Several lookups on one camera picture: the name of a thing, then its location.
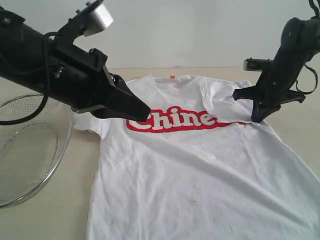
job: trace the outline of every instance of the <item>wire mesh basket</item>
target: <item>wire mesh basket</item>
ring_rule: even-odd
[[[29,94],[0,105],[0,119],[30,115],[43,96]],[[25,123],[0,126],[0,208],[18,205],[37,194],[57,169],[70,140],[70,108],[52,98]]]

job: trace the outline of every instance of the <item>beige table surface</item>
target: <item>beige table surface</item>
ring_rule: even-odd
[[[115,69],[112,72],[126,80],[148,74],[154,77],[202,75],[230,81],[250,80],[253,84],[260,74],[246,72],[239,67]],[[314,80],[308,72],[303,71],[299,78],[304,90],[313,87]],[[0,79],[0,101],[28,92],[23,87]],[[303,104],[294,102],[284,105],[267,121],[283,141],[320,176],[320,89],[308,96]],[[0,239],[84,240],[90,189],[98,158],[98,135],[73,130],[62,162],[48,184],[25,203],[0,209]]]

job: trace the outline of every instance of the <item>shirt sleeve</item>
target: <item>shirt sleeve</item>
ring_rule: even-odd
[[[111,119],[99,119],[91,113],[74,114],[74,128],[80,131],[91,131],[97,133],[101,139],[104,139],[108,133]]]
[[[202,104],[205,110],[223,123],[252,123],[253,102],[248,99],[235,101],[232,97],[235,89],[247,88],[249,81],[224,81],[208,78],[200,84]]]

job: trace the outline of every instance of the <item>basket rim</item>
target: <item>basket rim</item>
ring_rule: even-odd
[[[2,104],[0,104],[0,108],[4,107],[5,105],[12,103],[16,100],[20,100],[23,98],[27,98],[27,97],[38,97],[38,96],[43,96],[40,93],[31,93],[31,94],[25,94],[25,95],[21,95],[21,96],[17,96],[14,98],[11,98],[5,102],[3,102]],[[68,115],[68,126],[69,126],[69,130],[68,130],[68,134],[66,137],[66,142],[65,145],[63,146],[63,149],[58,157],[57,163],[56,165],[52,168],[52,170],[49,172],[49,174],[44,177],[37,185],[35,185],[31,190],[29,190],[28,192],[26,192],[25,194],[23,194],[22,196],[19,196],[13,200],[10,200],[8,202],[5,202],[3,204],[0,204],[0,209],[1,208],[5,208],[5,207],[10,207],[11,205],[15,205],[16,203],[18,203],[19,201],[23,201],[27,196],[29,196],[30,194],[32,194],[37,188],[40,188],[42,184],[46,184],[47,181],[52,177],[52,175],[55,173],[56,169],[58,168],[63,156],[65,155],[65,152],[67,150],[67,147],[69,145],[70,139],[71,139],[71,133],[72,133],[72,114],[71,114],[71,109],[64,103],[57,101],[59,103],[61,103],[62,105],[64,105],[67,109],[67,115]]]

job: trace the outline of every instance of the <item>white t-shirt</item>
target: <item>white t-shirt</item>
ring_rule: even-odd
[[[89,240],[320,239],[320,182],[252,102],[249,82],[202,76],[127,83],[146,123],[76,115],[101,137]]]

